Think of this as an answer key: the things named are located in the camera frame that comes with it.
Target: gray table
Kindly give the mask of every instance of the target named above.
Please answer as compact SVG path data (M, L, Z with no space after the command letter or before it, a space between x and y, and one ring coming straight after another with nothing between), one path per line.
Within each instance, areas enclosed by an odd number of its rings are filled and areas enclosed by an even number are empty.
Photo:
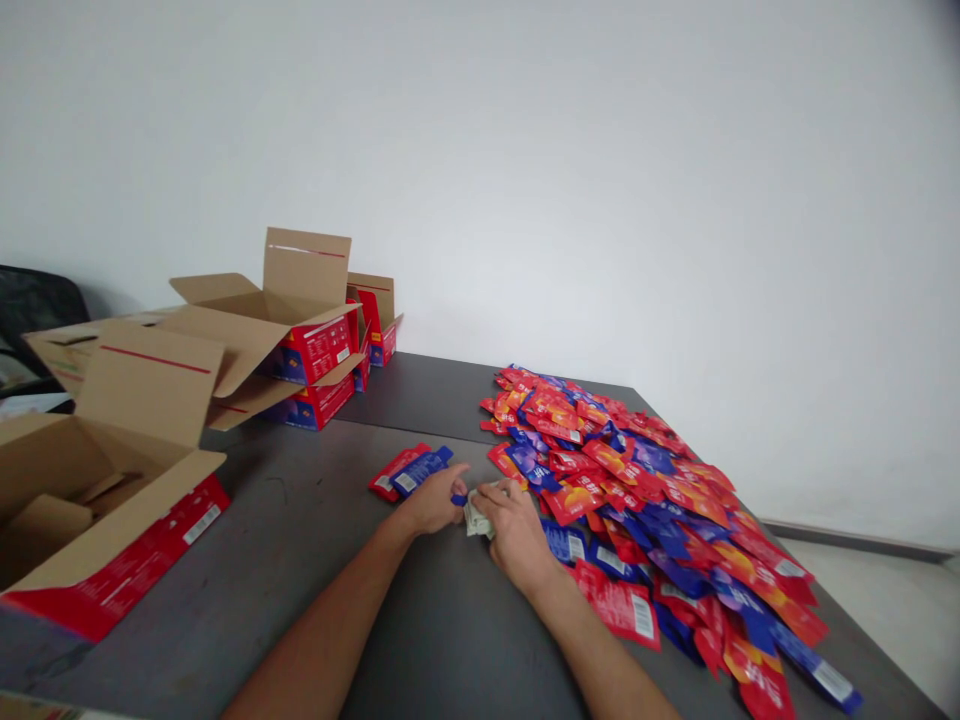
M455 414L443 398L435 401L441 421ZM351 403L348 416L381 421ZM231 509L97 646L0 614L0 686L134 716L215 717L389 515L391 506L366 486L401 449L446 444L473 466L468 484L496 477L486 459L492 439L445 434L342 420L317 434L255 419L205 435L204 447L228 454L218 476ZM556 645L486 545L462 527L416 541L373 628L344 717L586 715ZM866 697L860 716L944 718L836 602L816 592L831 630L820 650ZM717 683L668 640L661 653L626 646L684 717L748 717L729 680ZM798 717L843 717L792 670L788 681Z

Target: black chair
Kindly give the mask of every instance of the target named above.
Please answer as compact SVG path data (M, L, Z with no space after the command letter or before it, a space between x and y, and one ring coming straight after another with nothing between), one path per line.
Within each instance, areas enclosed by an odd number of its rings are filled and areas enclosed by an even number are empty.
M37 389L38 383L26 383L6 394L50 392L58 383L50 371L30 349L23 334L52 330L64 325L88 322L90 313L83 302L80 289L59 275L0 265L0 354L12 357L38 378L47 389Z

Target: baseboard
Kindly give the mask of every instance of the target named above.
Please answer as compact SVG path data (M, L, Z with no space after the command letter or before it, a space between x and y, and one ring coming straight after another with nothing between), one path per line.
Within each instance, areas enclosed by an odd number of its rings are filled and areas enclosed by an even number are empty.
M806 525L793 525L791 523L776 522L774 520L763 520L763 524L778 538L784 538L786 540L801 540L803 542L819 543L820 545L833 545L849 550L892 555L893 557L902 557L908 560L919 560L920 562L935 564L945 563L956 557L956 553L941 548L882 540L866 535L852 535L835 530L824 530Z

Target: floor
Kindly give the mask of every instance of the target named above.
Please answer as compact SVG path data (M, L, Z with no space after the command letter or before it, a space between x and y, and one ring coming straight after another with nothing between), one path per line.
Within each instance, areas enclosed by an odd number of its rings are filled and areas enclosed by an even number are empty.
M960 720L960 573L796 540L783 544L952 720Z

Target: barcode label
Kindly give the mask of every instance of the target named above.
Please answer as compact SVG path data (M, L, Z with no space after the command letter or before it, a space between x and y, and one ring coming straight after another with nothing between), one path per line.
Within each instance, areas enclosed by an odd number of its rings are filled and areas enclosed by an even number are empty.
M660 586L660 594L665 597L675 597L679 600L683 600L685 603L695 608L700 607L700 602L698 600L694 600L676 585L668 585L667 583L663 583Z
M777 571L778 575L783 575L784 577L803 577L807 574L806 570L786 558L777 563L774 570Z
M406 473L402 473L401 475L397 476L397 479L394 480L394 482L400 485L400 487L402 487L408 493L411 493L417 489L417 483L414 482L413 478Z
M210 527L210 523L216 520L219 516L220 508L214 505L203 514L202 518L197 520L196 525L187 531L186 535L183 536L183 541L187 545L193 545L193 543L196 542L196 539L203 535L203 531Z
M568 535L567 539L570 543L570 558L586 560L586 555L583 554L583 543L580 542L580 538L576 535Z
M826 660L820 661L820 665L813 671L813 677L837 702L842 703L853 692L850 681L838 673Z
M637 631L637 635L653 640L655 630L650 603L633 593L630 593L630 597L633 599L633 629Z
M624 564L623 560L618 558L605 547L601 546L597 548L597 560L606 563L621 575L623 575L627 570L627 566Z

